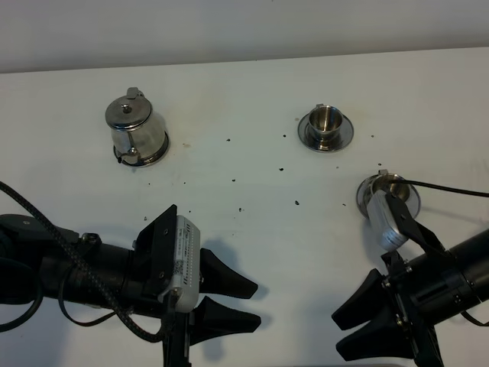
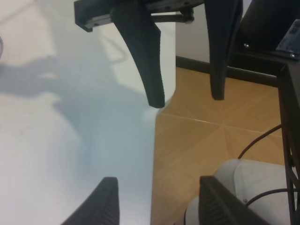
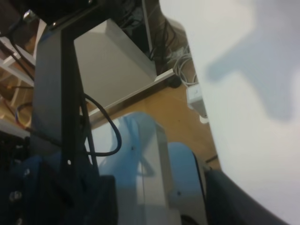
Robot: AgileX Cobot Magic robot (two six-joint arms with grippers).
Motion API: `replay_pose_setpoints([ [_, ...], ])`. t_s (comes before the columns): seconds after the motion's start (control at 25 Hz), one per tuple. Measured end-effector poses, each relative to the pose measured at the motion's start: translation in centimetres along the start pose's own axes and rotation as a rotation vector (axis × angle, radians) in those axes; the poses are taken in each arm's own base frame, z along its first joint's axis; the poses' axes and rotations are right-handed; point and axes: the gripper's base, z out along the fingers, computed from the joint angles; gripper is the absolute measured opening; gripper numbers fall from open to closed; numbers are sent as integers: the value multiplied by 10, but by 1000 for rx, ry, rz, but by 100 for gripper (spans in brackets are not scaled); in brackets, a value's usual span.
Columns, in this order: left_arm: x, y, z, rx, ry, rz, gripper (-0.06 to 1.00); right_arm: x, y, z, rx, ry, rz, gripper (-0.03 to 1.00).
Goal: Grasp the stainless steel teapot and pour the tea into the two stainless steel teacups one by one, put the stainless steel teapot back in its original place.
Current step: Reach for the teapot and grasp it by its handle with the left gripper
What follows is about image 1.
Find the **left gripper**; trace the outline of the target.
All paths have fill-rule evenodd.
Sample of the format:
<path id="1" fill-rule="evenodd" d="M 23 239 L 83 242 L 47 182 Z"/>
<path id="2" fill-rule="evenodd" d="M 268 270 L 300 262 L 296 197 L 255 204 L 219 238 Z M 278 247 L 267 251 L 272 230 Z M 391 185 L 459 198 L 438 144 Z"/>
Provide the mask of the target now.
<path id="1" fill-rule="evenodd" d="M 138 234 L 132 251 L 130 277 L 125 290 L 136 291 L 146 307 L 153 306 L 163 329 L 165 366 L 191 366 L 189 348 L 201 342 L 239 333 L 253 333 L 258 315 L 226 307 L 205 296 L 189 313 L 176 312 L 176 297 L 158 296 L 170 283 L 176 238 L 176 205 L 171 205 Z M 224 264 L 211 250 L 200 249 L 200 294 L 251 299 L 258 285 Z"/>

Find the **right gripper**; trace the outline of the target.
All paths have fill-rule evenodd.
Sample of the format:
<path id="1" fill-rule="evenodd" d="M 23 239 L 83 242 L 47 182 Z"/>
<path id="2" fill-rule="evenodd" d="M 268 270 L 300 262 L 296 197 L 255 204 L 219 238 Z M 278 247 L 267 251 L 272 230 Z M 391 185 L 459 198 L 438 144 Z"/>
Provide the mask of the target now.
<path id="1" fill-rule="evenodd" d="M 361 286 L 333 314 L 341 330 L 370 322 L 336 344 L 345 361 L 377 357 L 413 359 L 417 366 L 444 366 L 435 327 L 428 324 L 411 297 L 413 271 L 398 252 L 381 256 L 385 277 L 375 268 Z M 393 322 L 393 302 L 399 310 L 402 329 Z"/>

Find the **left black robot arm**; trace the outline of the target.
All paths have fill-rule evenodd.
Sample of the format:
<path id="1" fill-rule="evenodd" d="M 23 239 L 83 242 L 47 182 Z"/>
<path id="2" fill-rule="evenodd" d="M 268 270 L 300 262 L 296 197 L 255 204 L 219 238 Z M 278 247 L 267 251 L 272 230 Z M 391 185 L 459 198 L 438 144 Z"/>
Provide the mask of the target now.
<path id="1" fill-rule="evenodd" d="M 252 333 L 258 315 L 213 300 L 216 294 L 248 299 L 257 285 L 200 245 L 198 228 L 170 207 L 147 225 L 132 248 L 102 242 L 95 233 L 62 229 L 61 235 L 87 262 L 127 315 L 159 320 L 164 328 L 164 365 L 188 366 L 193 345 L 237 333 Z M 1 217 L 1 302 L 25 304 L 14 329 L 37 311 L 43 298 L 108 308 L 88 276 L 35 218 Z"/>

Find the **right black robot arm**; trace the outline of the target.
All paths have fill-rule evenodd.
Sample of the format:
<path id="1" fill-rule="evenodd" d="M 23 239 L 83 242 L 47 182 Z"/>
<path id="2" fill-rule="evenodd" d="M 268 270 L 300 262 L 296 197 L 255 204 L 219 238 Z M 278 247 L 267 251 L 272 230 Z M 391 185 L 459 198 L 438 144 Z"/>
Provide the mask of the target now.
<path id="1" fill-rule="evenodd" d="M 383 260 L 388 273 L 370 270 L 360 287 L 332 315 L 352 334 L 336 344 L 346 361 L 377 357 L 412 359 L 417 366 L 443 364 L 435 326 L 488 299 L 488 232 L 443 256 Z"/>

